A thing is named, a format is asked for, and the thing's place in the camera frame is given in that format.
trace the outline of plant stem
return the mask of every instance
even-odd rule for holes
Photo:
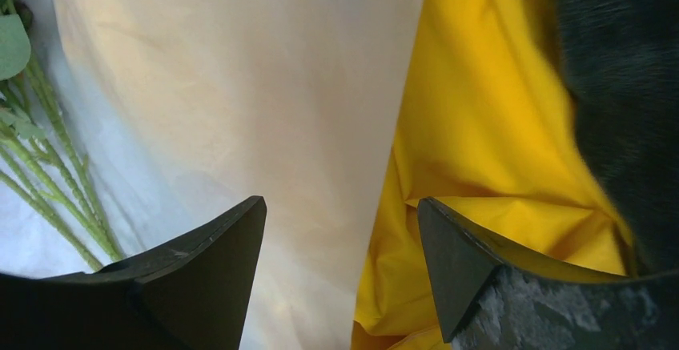
[[[112,229],[110,228],[110,223],[106,217],[106,212],[103,209],[101,201],[94,191],[94,186],[90,181],[89,175],[87,174],[84,165],[78,158],[78,153],[75,151],[73,142],[66,131],[66,125],[63,122],[63,118],[60,115],[58,103],[56,102],[56,95],[54,94],[54,88],[47,82],[45,75],[38,64],[35,55],[31,55],[28,66],[26,67],[26,75],[31,81],[31,86],[33,87],[35,94],[38,96],[42,107],[47,113],[47,117],[54,128],[59,142],[64,147],[66,151],[66,156],[71,162],[71,165],[75,169],[75,173],[78,176],[78,180],[82,184],[82,188],[85,191],[87,198],[92,204],[93,211],[96,214],[96,220],[99,222],[104,230],[106,238],[111,243],[111,247],[114,250],[115,257],[111,257],[114,260],[121,260],[123,258],[122,250],[120,249],[119,242],[115,238]]]
[[[68,241],[68,243],[73,245],[73,247],[75,247],[80,256],[87,262],[92,270],[98,271],[101,269],[101,262],[99,262],[99,260],[92,254],[90,249],[88,249],[78,240],[78,238],[75,237],[63,219],[47,203],[47,201],[45,201],[45,199],[40,196],[38,189],[35,188],[35,186],[29,181],[28,177],[26,177],[26,174],[14,161],[14,159],[12,159],[11,155],[8,154],[4,148],[0,148],[0,155],[8,163],[24,187],[26,187],[26,189],[31,194],[33,194],[33,197],[31,197],[28,192],[26,192],[21,186],[19,186],[18,183],[16,183],[3,171],[0,171],[0,181],[4,182],[9,188],[16,192],[24,200],[24,202],[28,203],[29,206],[36,210],[40,216],[42,216],[52,227],[54,227],[59,232],[59,234],[61,234]]]
[[[73,175],[68,170],[68,167],[66,167],[66,164],[59,156],[58,152],[52,146],[52,143],[50,143],[49,140],[45,139],[42,141],[42,145],[45,147],[45,151],[42,151],[41,149],[38,150],[38,153],[40,152],[46,153],[46,158],[50,160],[50,163],[54,164],[54,166],[57,167],[57,169],[59,170],[59,174],[62,175],[62,177],[66,181],[66,185],[70,188],[70,192],[78,201],[78,204],[82,209],[82,212],[89,220],[97,221],[97,217],[96,215],[94,215],[94,212],[92,211],[90,204],[87,202],[85,195],[82,194],[82,191],[78,186],[78,183],[75,182]]]
[[[41,182],[45,184],[48,190],[50,190],[51,197],[54,197],[54,200],[57,202],[60,202],[63,204],[68,211],[80,222],[80,224],[87,230],[90,235],[92,235],[92,238],[97,242],[99,246],[113,259],[113,260],[119,260],[115,259],[116,255],[115,252],[113,251],[112,247],[107,244],[106,237],[103,234],[103,231],[100,231],[98,229],[98,226],[95,224],[93,225],[92,223],[88,223],[87,219],[85,216],[78,210],[78,208],[75,206],[75,204],[66,196],[66,194],[63,193],[63,191],[57,186],[57,184],[50,178],[50,176],[45,172],[45,170],[42,169],[40,164],[35,161],[33,156],[30,154],[30,151],[28,151],[22,144],[19,142],[16,137],[9,138],[5,141],[6,145],[14,152],[15,155],[21,159],[24,164],[28,167],[29,170],[33,171],[33,173],[38,176],[38,179],[40,179]]]
[[[35,154],[43,160],[49,161],[49,157],[47,156],[47,153],[40,147],[38,142],[35,141],[35,138],[31,138],[30,141],[30,146],[33,147],[33,150],[35,151]]]
[[[28,92],[26,91],[26,80],[23,78],[23,74],[15,76],[12,81],[19,90],[19,94],[23,99],[23,110],[28,115],[30,115],[30,100],[28,100]]]
[[[10,89],[10,84],[9,82],[5,82],[2,87],[2,93],[5,95],[5,98],[7,99],[7,102],[9,103],[18,103],[22,107],[24,106],[24,103],[19,100],[19,97]]]

